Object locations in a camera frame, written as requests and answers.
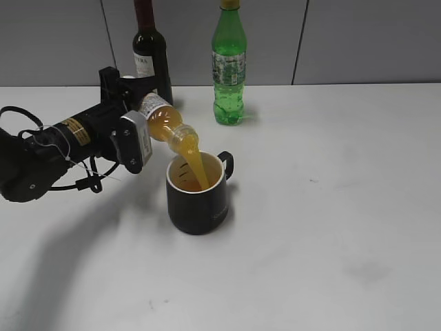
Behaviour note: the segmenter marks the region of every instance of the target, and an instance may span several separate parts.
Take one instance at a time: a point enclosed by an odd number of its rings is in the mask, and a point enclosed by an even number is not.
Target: mug rim
[[[219,159],[217,155],[213,155],[213,154],[211,154],[209,152],[206,152],[204,150],[200,150],[199,152],[201,154],[207,154],[207,155],[209,155],[211,157],[214,157],[216,159],[216,161],[218,162],[218,164],[220,166],[220,177],[219,177],[218,181],[213,186],[209,187],[208,189],[203,190],[203,191],[198,191],[198,192],[185,191],[185,190],[182,190],[182,189],[178,188],[176,185],[174,185],[172,179],[170,178],[170,168],[172,167],[173,162],[175,162],[177,159],[182,157],[181,155],[176,155],[170,161],[170,163],[168,164],[167,172],[165,173],[165,175],[167,177],[167,182],[173,187],[173,189],[175,189],[175,190],[177,190],[179,192],[185,193],[185,194],[202,194],[202,193],[206,193],[206,192],[208,192],[210,190],[213,190],[214,188],[216,188],[221,183],[221,181],[223,180],[223,177],[225,176],[225,169],[223,167],[223,163],[222,163],[221,159]]]

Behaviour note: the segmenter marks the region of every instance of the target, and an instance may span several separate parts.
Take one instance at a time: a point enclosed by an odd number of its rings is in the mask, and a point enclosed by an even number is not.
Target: table surface
[[[439,330],[441,85],[247,87],[218,125],[212,88],[175,88],[232,208],[211,234],[167,215],[164,143],[104,191],[0,201],[0,330]],[[98,88],[0,88],[51,124]],[[10,132],[32,127],[15,114]],[[106,162],[100,166],[107,167]],[[73,169],[62,179],[84,175]]]

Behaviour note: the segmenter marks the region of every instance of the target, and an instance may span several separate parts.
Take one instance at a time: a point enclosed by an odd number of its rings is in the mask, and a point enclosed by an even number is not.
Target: white wire
[[[64,140],[66,140],[66,143],[67,143],[67,145],[68,145],[68,153],[67,153],[66,155],[64,155],[64,154],[63,154],[63,151],[61,150],[61,148],[60,148],[58,145],[55,145],[54,143],[49,143],[49,144],[47,144],[47,145],[44,145],[44,144],[42,144],[42,143],[39,143],[39,142],[35,139],[35,136],[32,136],[32,137],[34,138],[35,143],[36,143],[37,145],[40,145],[40,146],[42,146],[42,147],[51,147],[51,146],[54,146],[54,147],[57,148],[57,150],[60,152],[61,156],[62,156],[67,162],[72,162],[74,165],[79,166],[80,168],[83,168],[84,170],[90,171],[90,172],[92,172],[92,173],[94,173],[94,174],[97,174],[97,175],[99,175],[99,176],[103,176],[103,177],[106,177],[106,178],[110,178],[110,179],[113,179],[113,180],[115,180],[115,181],[121,181],[121,180],[118,179],[118,178],[115,178],[115,177],[112,177],[112,176],[106,176],[105,174],[100,174],[99,172],[96,172],[96,171],[90,170],[88,167],[83,167],[81,164],[78,164],[77,162],[71,160],[71,159],[70,159],[70,143],[69,143],[68,139],[66,138],[66,136],[63,134],[63,132],[62,132],[60,129],[58,129],[56,126],[39,126],[39,127],[38,127],[38,129],[44,129],[44,128],[54,128],[55,130],[57,130],[58,132],[60,132],[60,134],[63,136]]]

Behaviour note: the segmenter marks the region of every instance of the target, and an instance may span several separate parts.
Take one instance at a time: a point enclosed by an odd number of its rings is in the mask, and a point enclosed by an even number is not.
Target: mug handle
[[[227,166],[225,167],[225,175],[228,178],[230,178],[233,174],[234,170],[234,158],[233,155],[230,152],[223,151],[218,155],[218,158],[222,162],[227,162]]]

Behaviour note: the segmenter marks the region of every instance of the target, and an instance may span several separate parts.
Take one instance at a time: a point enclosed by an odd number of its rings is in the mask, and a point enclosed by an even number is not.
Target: pouring liquid
[[[159,98],[155,94],[149,94],[147,100],[149,97],[155,101]],[[200,190],[207,190],[210,185],[199,152],[198,135],[193,128],[183,124],[178,110],[165,103],[149,115],[147,124],[150,136],[158,141],[168,142],[169,147],[186,160],[199,182]]]

